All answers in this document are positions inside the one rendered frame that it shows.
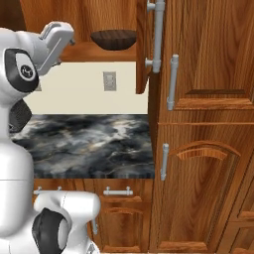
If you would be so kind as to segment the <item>tall wooden cupboard door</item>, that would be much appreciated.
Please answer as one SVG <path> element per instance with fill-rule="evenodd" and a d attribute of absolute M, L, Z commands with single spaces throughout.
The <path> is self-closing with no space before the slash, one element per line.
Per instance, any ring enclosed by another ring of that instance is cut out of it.
<path fill-rule="evenodd" d="M 165 0 L 159 120 L 178 113 L 254 114 L 254 0 Z M 168 110 L 171 58 L 179 55 Z"/>

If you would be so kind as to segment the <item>wooden drawer front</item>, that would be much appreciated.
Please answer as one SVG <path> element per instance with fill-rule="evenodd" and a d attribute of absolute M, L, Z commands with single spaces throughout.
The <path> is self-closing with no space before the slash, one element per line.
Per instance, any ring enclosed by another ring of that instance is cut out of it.
<path fill-rule="evenodd" d="M 85 179 L 35 179 L 34 195 L 42 191 L 91 191 L 94 192 L 93 180 Z"/>
<path fill-rule="evenodd" d="M 94 183 L 96 193 L 103 201 L 138 201 L 150 202 L 152 200 L 153 181 L 149 179 L 106 179 L 96 180 Z M 133 195 L 104 195 L 106 187 L 112 190 L 125 190 L 130 187 Z"/>

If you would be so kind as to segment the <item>dark brown wooden bowl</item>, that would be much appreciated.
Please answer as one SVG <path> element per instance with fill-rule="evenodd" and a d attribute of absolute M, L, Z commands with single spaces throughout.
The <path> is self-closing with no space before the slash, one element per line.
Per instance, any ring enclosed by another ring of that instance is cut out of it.
<path fill-rule="evenodd" d="M 136 43 L 137 33 L 133 30 L 103 30 L 93 32 L 90 37 L 106 51 L 123 51 Z"/>

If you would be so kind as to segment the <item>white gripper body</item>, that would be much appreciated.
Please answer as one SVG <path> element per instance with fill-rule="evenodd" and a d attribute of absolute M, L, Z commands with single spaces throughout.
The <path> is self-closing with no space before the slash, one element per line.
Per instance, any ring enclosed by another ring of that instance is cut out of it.
<path fill-rule="evenodd" d="M 39 75 L 45 75 L 60 58 L 64 48 L 73 39 L 74 29 L 66 22 L 52 21 L 40 34 L 40 40 L 46 46 L 46 57 L 38 68 Z"/>

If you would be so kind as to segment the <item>open wooden wall cabinet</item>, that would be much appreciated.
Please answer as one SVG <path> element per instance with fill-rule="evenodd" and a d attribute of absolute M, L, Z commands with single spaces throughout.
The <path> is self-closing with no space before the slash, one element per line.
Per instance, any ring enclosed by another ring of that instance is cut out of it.
<path fill-rule="evenodd" d="M 63 62 L 134 62 L 136 46 L 106 51 L 91 34 L 104 30 L 136 30 L 136 0 L 20 0 L 26 28 L 41 33 L 51 21 L 68 22 L 74 28 L 74 46 L 67 46 Z"/>

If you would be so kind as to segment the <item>wooden wall cabinet door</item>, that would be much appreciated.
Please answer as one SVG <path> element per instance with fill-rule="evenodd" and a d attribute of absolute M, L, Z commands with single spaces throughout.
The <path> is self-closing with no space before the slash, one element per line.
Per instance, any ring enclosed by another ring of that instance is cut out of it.
<path fill-rule="evenodd" d="M 153 54 L 154 12 L 147 10 L 147 2 L 155 0 L 137 0 L 137 41 L 136 41 L 136 93 L 142 94 L 152 67 L 145 66 L 145 59 Z"/>

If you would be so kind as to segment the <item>arched panel wooden cupboard door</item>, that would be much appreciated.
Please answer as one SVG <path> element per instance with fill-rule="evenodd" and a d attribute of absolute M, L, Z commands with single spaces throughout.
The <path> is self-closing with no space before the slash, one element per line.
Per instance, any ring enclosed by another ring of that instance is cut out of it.
<path fill-rule="evenodd" d="M 253 124 L 160 125 L 150 250 L 216 251 L 253 151 Z"/>

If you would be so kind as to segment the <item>wooden base cabinet door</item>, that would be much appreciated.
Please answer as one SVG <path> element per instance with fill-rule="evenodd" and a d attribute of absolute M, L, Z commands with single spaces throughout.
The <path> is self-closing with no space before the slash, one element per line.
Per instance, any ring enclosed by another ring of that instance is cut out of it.
<path fill-rule="evenodd" d="M 93 205 L 92 205 L 92 213 L 91 213 L 91 220 L 97 216 L 97 219 L 98 220 L 98 215 L 99 215 L 99 212 L 100 212 L 100 208 L 101 208 L 101 202 L 100 202 L 100 199 L 98 196 L 96 196 L 94 198 L 94 201 L 93 201 Z M 98 233 L 97 235 L 94 235 L 93 232 L 92 232 L 92 240 L 93 240 L 93 243 L 96 245 L 97 249 L 100 249 L 100 241 L 101 241 L 101 237 L 99 235 L 99 225 L 98 225 Z"/>
<path fill-rule="evenodd" d="M 104 202 L 99 214 L 101 251 L 146 253 L 150 215 L 149 202 Z"/>

